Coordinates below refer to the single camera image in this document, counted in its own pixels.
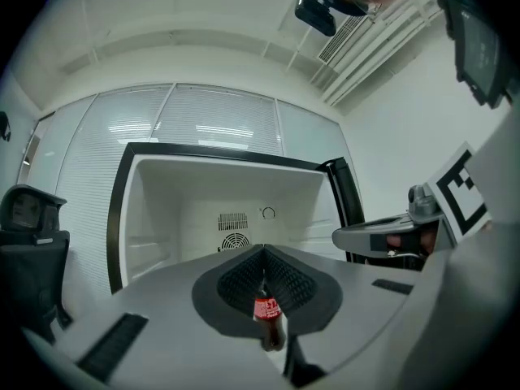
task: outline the wall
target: wall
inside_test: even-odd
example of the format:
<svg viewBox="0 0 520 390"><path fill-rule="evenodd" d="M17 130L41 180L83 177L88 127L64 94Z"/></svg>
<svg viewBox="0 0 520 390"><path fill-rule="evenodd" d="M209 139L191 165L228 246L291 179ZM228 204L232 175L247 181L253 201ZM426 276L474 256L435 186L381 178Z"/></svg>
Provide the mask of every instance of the wall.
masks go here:
<svg viewBox="0 0 520 390"><path fill-rule="evenodd" d="M18 180L32 131L41 113L16 82L9 70L0 81L0 111L5 111L11 126L11 141L0 140L0 200Z"/></svg>
<svg viewBox="0 0 520 390"><path fill-rule="evenodd" d="M80 98L132 85L181 82L219 85L278 98L333 121L341 116L319 97L319 91L297 72L235 50L204 46L164 46L135 50L72 74L59 87L45 111Z"/></svg>
<svg viewBox="0 0 520 390"><path fill-rule="evenodd" d="M505 117L479 106L458 83L454 45L437 37L407 67L341 122L366 218L406 210L406 194L424 183L463 141L478 149Z"/></svg>

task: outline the refrigerator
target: refrigerator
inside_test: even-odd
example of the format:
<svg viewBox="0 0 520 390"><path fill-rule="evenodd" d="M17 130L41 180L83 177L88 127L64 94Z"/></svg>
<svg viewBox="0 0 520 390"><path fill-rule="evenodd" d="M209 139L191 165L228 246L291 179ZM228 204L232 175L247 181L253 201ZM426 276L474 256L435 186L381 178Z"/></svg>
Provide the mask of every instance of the refrigerator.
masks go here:
<svg viewBox="0 0 520 390"><path fill-rule="evenodd" d="M244 150L128 143L107 222L110 288L255 244L353 261L332 233L364 222L344 158L312 163Z"/></svg>

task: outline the bottle label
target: bottle label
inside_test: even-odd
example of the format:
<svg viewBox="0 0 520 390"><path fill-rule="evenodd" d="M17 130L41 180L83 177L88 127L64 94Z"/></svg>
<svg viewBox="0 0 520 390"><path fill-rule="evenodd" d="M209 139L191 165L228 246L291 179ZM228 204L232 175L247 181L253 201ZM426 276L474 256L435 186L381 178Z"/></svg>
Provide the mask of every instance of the bottle label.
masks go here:
<svg viewBox="0 0 520 390"><path fill-rule="evenodd" d="M274 319L281 315L282 311L276 299L256 299L254 302L254 316L259 319Z"/></svg>

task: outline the bottle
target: bottle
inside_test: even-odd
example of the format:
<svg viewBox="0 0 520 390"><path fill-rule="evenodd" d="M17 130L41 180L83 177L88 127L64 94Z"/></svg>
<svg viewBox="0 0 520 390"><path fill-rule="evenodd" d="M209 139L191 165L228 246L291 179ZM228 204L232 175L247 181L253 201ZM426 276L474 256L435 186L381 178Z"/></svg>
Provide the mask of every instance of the bottle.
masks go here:
<svg viewBox="0 0 520 390"><path fill-rule="evenodd" d="M254 319L265 327L262 347L266 351L280 351L284 347L285 334L282 326L282 310L267 287L265 277L254 302Z"/></svg>

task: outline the black chair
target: black chair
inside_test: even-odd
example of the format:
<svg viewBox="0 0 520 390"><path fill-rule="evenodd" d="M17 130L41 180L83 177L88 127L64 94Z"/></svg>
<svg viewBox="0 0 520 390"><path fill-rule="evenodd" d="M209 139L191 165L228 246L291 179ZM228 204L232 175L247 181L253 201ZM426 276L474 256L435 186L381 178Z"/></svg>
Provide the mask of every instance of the black chair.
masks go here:
<svg viewBox="0 0 520 390"><path fill-rule="evenodd" d="M50 343L55 323L71 322L62 306L62 283L70 234L59 231L62 198L27 185L9 189L0 205L0 281L21 327Z"/></svg>

